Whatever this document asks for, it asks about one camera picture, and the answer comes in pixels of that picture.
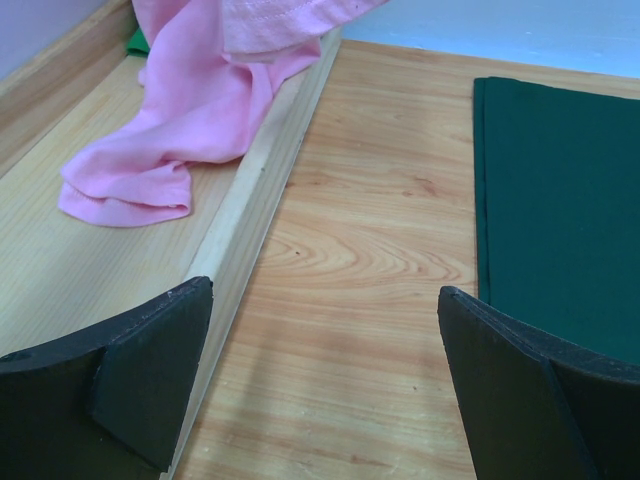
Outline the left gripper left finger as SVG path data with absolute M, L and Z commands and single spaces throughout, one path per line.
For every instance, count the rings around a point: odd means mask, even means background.
M 4 479 L 157 479 L 171 466 L 209 330 L 213 284 L 1 359 Z

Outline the dark green surgical cloth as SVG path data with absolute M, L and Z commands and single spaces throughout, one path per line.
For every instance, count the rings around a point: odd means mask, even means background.
M 639 359 L 639 103 L 474 82 L 479 298 L 579 346 Z

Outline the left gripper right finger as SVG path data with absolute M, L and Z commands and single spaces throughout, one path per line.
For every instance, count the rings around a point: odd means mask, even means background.
M 440 290 L 437 314 L 477 478 L 638 478 L 638 363 L 453 286 Z

